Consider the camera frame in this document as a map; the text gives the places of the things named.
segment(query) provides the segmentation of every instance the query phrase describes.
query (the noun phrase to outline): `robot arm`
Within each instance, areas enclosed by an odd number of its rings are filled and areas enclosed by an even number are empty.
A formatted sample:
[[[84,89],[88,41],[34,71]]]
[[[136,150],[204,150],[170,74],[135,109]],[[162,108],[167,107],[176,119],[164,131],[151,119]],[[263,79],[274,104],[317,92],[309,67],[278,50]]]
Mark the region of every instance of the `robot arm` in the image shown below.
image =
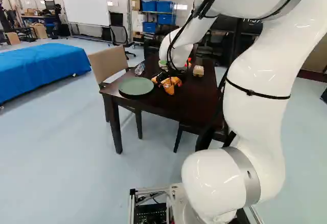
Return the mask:
[[[232,147],[189,156],[182,181],[205,223],[225,223],[235,210],[275,197],[285,180],[282,118],[304,61],[327,32],[327,0],[215,0],[207,15],[263,19],[256,43],[231,65],[224,116],[237,134]],[[184,66],[193,43],[214,18],[194,17],[174,42],[172,61]],[[162,42],[160,59],[180,29]]]

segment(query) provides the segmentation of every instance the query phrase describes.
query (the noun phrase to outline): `gray floor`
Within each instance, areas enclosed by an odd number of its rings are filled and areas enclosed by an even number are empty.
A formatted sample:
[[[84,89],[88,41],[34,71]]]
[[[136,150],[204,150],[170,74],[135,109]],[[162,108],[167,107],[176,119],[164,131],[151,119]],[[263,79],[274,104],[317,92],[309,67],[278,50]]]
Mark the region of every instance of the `gray floor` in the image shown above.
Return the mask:
[[[42,40],[82,47],[107,44]],[[142,48],[130,49],[143,60]],[[224,70],[216,68],[219,80]],[[325,219],[327,105],[324,83],[297,79],[283,122],[287,180],[280,195],[259,204],[266,224],[318,223]],[[103,224],[127,222],[129,188],[180,182],[180,168],[196,136],[184,133],[172,152],[178,124],[143,114],[144,139],[135,118],[120,109],[124,153],[114,150],[110,125],[92,73],[67,78],[6,103],[0,111],[0,223]],[[221,145],[212,144],[213,148]]]

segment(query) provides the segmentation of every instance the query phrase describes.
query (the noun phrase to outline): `blue bed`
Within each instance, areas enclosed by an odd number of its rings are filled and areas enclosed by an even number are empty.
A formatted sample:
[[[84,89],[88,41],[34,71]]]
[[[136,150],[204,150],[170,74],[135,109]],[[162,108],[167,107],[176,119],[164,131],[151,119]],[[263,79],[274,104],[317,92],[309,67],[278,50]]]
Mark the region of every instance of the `blue bed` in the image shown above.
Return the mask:
[[[0,53],[0,104],[44,84],[90,70],[83,49],[59,43]]]

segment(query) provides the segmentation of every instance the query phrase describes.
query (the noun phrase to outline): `metal frame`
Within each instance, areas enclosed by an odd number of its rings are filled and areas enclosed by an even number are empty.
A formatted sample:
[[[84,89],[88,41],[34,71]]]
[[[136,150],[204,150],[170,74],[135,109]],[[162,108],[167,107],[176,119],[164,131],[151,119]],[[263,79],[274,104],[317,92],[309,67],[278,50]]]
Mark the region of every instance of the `metal frame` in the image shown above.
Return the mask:
[[[163,187],[163,188],[143,188],[143,189],[130,189],[130,194],[128,198],[128,224],[134,224],[134,209],[135,207],[144,204],[147,201],[152,200],[155,197],[158,197],[163,194],[167,194],[170,196],[171,187]],[[139,203],[135,203],[136,196],[146,196],[145,199],[140,201]],[[250,212],[253,215],[254,220],[257,224],[264,224],[258,212],[253,206],[249,206]],[[244,211],[244,209],[240,209],[237,211],[237,217],[244,219],[246,223],[250,223],[248,217]],[[167,215],[167,224],[169,224],[169,216]]]
[[[171,14],[172,15],[172,23],[174,21],[174,18],[176,18],[176,12],[177,12],[177,8],[175,9],[175,5],[176,5],[176,0],[173,0],[173,11],[172,13],[163,13],[163,12],[152,12],[152,11],[139,11],[141,13],[147,13],[148,16],[148,20],[149,20],[149,14],[153,13],[153,14]],[[134,42],[133,39],[133,23],[132,23],[132,8],[131,8],[131,0],[127,0],[127,8],[128,8],[128,23],[129,23],[129,34],[130,34],[130,41]]]

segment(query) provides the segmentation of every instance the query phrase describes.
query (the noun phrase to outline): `cardboard box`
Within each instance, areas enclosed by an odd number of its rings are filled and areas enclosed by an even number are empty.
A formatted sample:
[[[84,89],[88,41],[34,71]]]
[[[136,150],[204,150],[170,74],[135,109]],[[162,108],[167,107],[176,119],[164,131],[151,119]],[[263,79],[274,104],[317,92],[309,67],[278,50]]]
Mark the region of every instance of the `cardboard box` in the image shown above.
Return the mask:
[[[8,32],[6,35],[11,45],[20,44],[20,40],[16,32]]]
[[[142,32],[133,31],[133,37],[134,38],[143,38],[143,34],[142,34]]]
[[[143,22],[146,22],[147,21],[147,16],[146,14],[143,14],[143,13],[139,13],[137,15],[137,22],[138,23],[143,23]]]
[[[133,31],[136,32],[143,32],[143,24],[133,24]]]
[[[33,30],[32,30],[33,37],[38,38],[38,39],[48,38],[48,34],[46,33],[45,26],[43,24],[36,23],[36,24],[30,25],[30,27],[32,27],[35,31],[35,32],[33,32]]]
[[[139,11],[141,9],[141,0],[132,0],[132,10]]]
[[[26,16],[33,16],[34,15],[34,10],[36,10],[36,9],[33,9],[33,8],[25,9],[24,14]]]

